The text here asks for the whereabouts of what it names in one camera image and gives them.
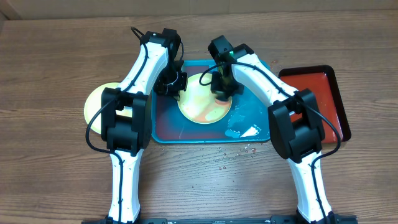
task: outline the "wooden table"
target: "wooden table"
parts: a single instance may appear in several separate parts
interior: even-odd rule
[[[86,145],[83,105],[97,86],[119,82],[130,70],[139,52],[130,26],[177,29],[186,59],[210,58],[210,40],[224,34],[274,62],[275,73],[331,65],[353,137],[322,160],[328,200],[336,213],[357,215],[360,223],[398,222],[398,11],[335,11],[6,21],[1,223],[79,223],[108,213],[111,160]],[[92,139],[104,146],[98,135]],[[151,141],[140,170],[142,216],[294,214],[287,162],[270,142],[238,156],[245,146]]]

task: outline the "wood grain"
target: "wood grain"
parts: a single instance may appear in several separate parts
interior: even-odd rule
[[[2,25],[4,24],[4,21],[6,21],[6,20],[7,20],[7,18],[0,11],[0,34],[2,31]]]
[[[398,9],[396,0],[0,0],[10,19]]]
[[[177,29],[186,59],[209,58],[210,40],[224,34],[276,61],[275,73],[331,65],[353,137],[322,160],[328,200],[360,223],[398,222],[398,11],[335,11],[6,21],[0,223],[79,223],[107,214],[111,160],[86,146],[83,105],[97,86],[130,70],[139,51],[130,26]],[[141,162],[142,216],[293,214],[297,196],[287,163],[269,142],[249,146],[255,154],[246,146],[151,141]]]

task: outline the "yellow disc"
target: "yellow disc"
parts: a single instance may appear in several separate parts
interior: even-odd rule
[[[198,124],[211,124],[221,120],[232,105],[232,97],[228,101],[216,99],[216,95],[210,90],[210,85],[199,84],[201,73],[192,75],[187,80],[187,90],[180,91],[178,107],[181,113]],[[207,73],[202,78],[202,83],[211,81],[211,74]]]
[[[85,109],[84,109],[84,114],[87,124],[91,121],[94,114],[96,114],[97,111],[101,108],[101,95],[104,89],[106,87],[116,88],[118,87],[118,84],[119,83],[107,83],[101,85],[100,87],[96,88],[93,92],[91,92],[91,94],[88,96],[86,100]],[[116,114],[131,117],[132,111],[131,110],[116,111]],[[101,115],[99,115],[95,119],[93,125],[91,126],[91,129],[96,133],[101,134]]]

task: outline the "black cable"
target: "black cable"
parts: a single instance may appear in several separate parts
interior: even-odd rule
[[[182,61],[182,57],[184,56],[184,44],[182,43],[181,40],[181,57],[180,57],[180,62]]]
[[[254,70],[260,72],[261,74],[263,74],[263,75],[275,86],[275,88],[276,88],[278,91],[280,91],[283,95],[285,95],[285,96],[288,97],[288,98],[294,97],[294,96],[291,96],[290,94],[288,94],[288,93],[287,93],[282,87],[280,87],[278,84],[276,84],[276,82],[275,82],[266,72],[264,72],[263,70],[261,70],[260,68],[258,68],[258,67],[255,66],[255,65],[251,65],[251,64],[248,64],[248,63],[242,63],[242,62],[222,62],[222,63],[219,63],[219,64],[217,64],[217,65],[214,65],[214,66],[212,66],[212,67],[206,69],[206,70],[200,75],[199,84],[201,84],[201,85],[203,85],[203,86],[210,85],[211,82],[209,82],[209,83],[202,83],[202,82],[201,82],[202,78],[205,76],[205,74],[206,74],[207,72],[211,71],[212,69],[217,68],[217,67],[220,67],[220,66],[224,66],[224,65],[226,65],[226,66],[228,66],[228,65],[242,65],[242,66],[246,66],[246,67],[252,68],[252,69],[254,69]],[[315,193],[316,193],[316,195],[317,195],[317,200],[318,200],[318,203],[319,203],[319,207],[320,207],[320,209],[321,209],[323,218],[325,219],[325,223],[326,223],[326,224],[329,224],[329,221],[328,221],[327,216],[326,216],[326,213],[325,213],[325,209],[323,208],[322,201],[321,201],[321,198],[320,198],[320,196],[319,196],[319,190],[318,190],[318,185],[317,185],[317,179],[316,179],[316,177],[315,177],[315,163],[316,163],[318,160],[320,160],[321,158],[324,158],[324,157],[326,157],[326,156],[330,156],[330,155],[334,154],[335,152],[337,152],[337,151],[339,150],[339,148],[340,148],[340,146],[341,146],[340,134],[338,133],[337,129],[333,126],[333,124],[332,124],[327,118],[325,118],[322,114],[320,114],[319,112],[315,111],[313,108],[309,107],[308,105],[306,105],[306,104],[305,104],[304,102],[302,102],[301,100],[298,100],[297,98],[295,98],[295,101],[296,101],[297,103],[300,103],[300,104],[301,104],[302,106],[304,106],[306,109],[310,110],[312,113],[315,113],[316,115],[318,115],[324,122],[326,122],[327,125],[330,126],[330,128],[333,130],[333,132],[335,133],[335,135],[336,135],[336,137],[337,137],[337,145],[336,145],[336,147],[334,148],[334,150],[332,150],[332,151],[330,151],[330,152],[328,152],[328,153],[325,153],[325,154],[322,154],[322,155],[316,157],[316,158],[313,160],[312,164],[311,164],[312,179],[313,179],[314,189],[315,189]]]
[[[141,31],[139,31],[137,28],[135,28],[135,27],[132,27],[131,30],[132,30],[132,32],[134,33],[134,35],[136,35],[136,37],[139,39],[140,44],[142,44],[142,45],[144,46],[144,48],[145,48],[145,57],[144,57],[144,62],[143,62],[142,65],[141,65],[141,68],[140,68],[140,69],[138,70],[138,72],[137,72],[137,75],[131,80],[131,82],[129,83],[129,85],[127,86],[127,88],[125,88],[124,90],[122,90],[123,93],[124,93],[124,92],[127,92],[132,86],[134,86],[134,84],[135,84],[135,82],[136,82],[138,76],[141,74],[142,70],[144,69],[145,64],[146,64],[146,62],[147,62],[147,59],[148,59],[148,48],[147,48],[146,44],[142,42],[142,39],[141,39],[141,37],[137,34],[137,32],[140,33],[141,35],[144,35],[144,34],[143,34]],[[112,103],[114,100],[116,100],[116,99],[117,99],[117,97],[115,97],[115,99],[110,100],[109,102],[107,102],[104,106],[102,106],[102,107],[97,111],[97,113],[94,114],[94,116],[92,117],[92,119],[90,120],[90,122],[88,123],[87,128],[86,128],[86,142],[87,142],[87,145],[88,145],[90,148],[92,148],[93,150],[98,151],[98,152],[107,153],[107,154],[112,154],[112,155],[116,156],[116,158],[118,158],[118,160],[119,160],[119,165],[120,165],[120,180],[119,180],[119,200],[118,200],[118,204],[119,204],[119,214],[118,214],[118,215],[119,215],[119,221],[118,221],[118,223],[121,224],[121,217],[122,217],[122,209],[121,209],[121,207],[122,207],[123,162],[124,162],[124,161],[122,161],[122,158],[121,158],[117,153],[115,153],[114,151],[110,151],[110,150],[105,150],[105,149],[97,148],[97,147],[95,147],[95,146],[90,142],[90,129],[91,129],[91,126],[93,125],[95,119],[102,113],[102,111],[103,111],[107,106],[109,106],[109,104],[111,104],[111,103]]]

